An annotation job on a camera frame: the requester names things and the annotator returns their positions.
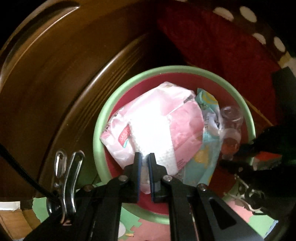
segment trash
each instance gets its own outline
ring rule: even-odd
[[[158,150],[148,148],[145,150],[145,155],[147,151],[160,153],[159,158],[156,158],[157,163],[169,167],[169,174],[176,174],[202,145],[204,120],[194,97],[193,91],[164,82],[119,109],[110,118],[100,139],[115,161],[124,168],[133,163],[137,150],[135,144],[138,144],[138,138],[136,141],[133,140],[133,135],[136,137],[140,135],[134,131],[134,128],[137,132],[138,130],[145,132],[149,142],[156,142],[156,138],[160,141],[164,135],[163,140],[166,143],[164,150],[160,148],[163,145],[158,144]],[[164,157],[168,155],[170,165],[164,163]]]
[[[195,97],[205,122],[202,146],[183,170],[175,177],[184,184],[197,186],[198,183],[209,184],[221,150],[221,117],[217,100],[203,89],[197,89]]]
[[[233,155],[239,150],[244,116],[240,108],[236,106],[223,107],[220,113],[223,126],[223,130],[220,133],[220,139],[223,141],[221,148],[222,159],[231,161]]]

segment metal screw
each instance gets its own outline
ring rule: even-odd
[[[119,178],[118,178],[121,182],[125,182],[127,179],[128,179],[128,177],[126,176],[126,175],[121,175],[121,176],[119,176]]]
[[[165,175],[163,176],[163,179],[167,182],[170,182],[173,179],[173,177],[171,175]]]
[[[202,191],[207,190],[207,185],[205,185],[205,184],[203,184],[203,183],[198,184],[197,187],[198,187],[200,190],[202,190]]]
[[[59,183],[54,183],[54,187],[55,188],[59,188],[60,187],[60,184]]]
[[[91,190],[94,189],[94,186],[91,185],[91,184],[87,184],[83,187],[83,190],[86,191],[86,192],[90,192]]]

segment black cable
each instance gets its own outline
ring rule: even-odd
[[[45,197],[52,199],[54,202],[59,203],[58,197],[51,192],[47,191],[44,187],[40,186],[24,169],[23,167],[13,158],[13,156],[6,150],[6,148],[0,144],[0,156],[2,156],[7,163],[33,188],[43,194]]]
[[[2,241],[13,241],[9,235],[7,234],[7,232],[5,231],[5,229],[2,227],[2,225],[0,224],[0,240]]]

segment green bin rim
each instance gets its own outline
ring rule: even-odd
[[[101,181],[104,184],[108,183],[108,181],[111,180],[112,177],[106,162],[104,145],[100,141],[100,136],[106,127],[106,124],[109,120],[109,116],[111,114],[112,109],[114,108],[118,100],[123,96],[123,94],[126,93],[130,88],[132,88],[133,86],[135,86],[136,84],[138,84],[139,82],[147,78],[150,78],[152,76],[156,76],[159,74],[165,74],[165,73],[196,74],[196,75],[206,77],[216,82],[220,86],[222,86],[225,90],[227,90],[231,94],[231,96],[236,100],[236,102],[242,109],[242,112],[244,114],[244,118],[247,124],[249,141],[252,141],[253,139],[255,139],[256,135],[255,135],[254,121],[253,121],[251,112],[248,108],[248,105],[246,104],[244,98],[239,94],[239,92],[225,79],[207,70],[200,69],[197,67],[192,67],[192,66],[174,65],[174,66],[164,66],[164,67],[158,67],[155,69],[150,69],[140,74],[137,74],[136,76],[132,77],[131,79],[123,83],[109,97],[109,99],[106,101],[105,105],[103,106],[99,114],[99,117],[96,122],[95,130],[94,130],[93,151],[94,151],[94,160],[96,164],[96,169],[98,171]],[[161,214],[150,212],[135,204],[125,203],[123,204],[123,207],[129,212],[131,212],[132,214],[138,216],[139,218],[142,218],[151,222],[169,224],[169,217],[167,215],[161,215]]]

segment trash bin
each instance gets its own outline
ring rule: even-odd
[[[249,108],[243,97],[226,80],[209,71],[190,66],[165,66],[151,69],[134,76],[121,85],[110,96],[99,114],[94,131],[93,150],[96,168],[104,183],[123,171],[100,141],[100,135],[107,121],[119,108],[165,81],[194,91],[197,88],[203,88],[217,99],[220,107],[239,105],[244,114],[242,143],[255,138],[255,127]],[[209,167],[206,171],[209,179],[214,168]],[[149,194],[141,193],[137,205],[123,204],[123,207],[140,218],[169,223],[167,205],[152,203]]]

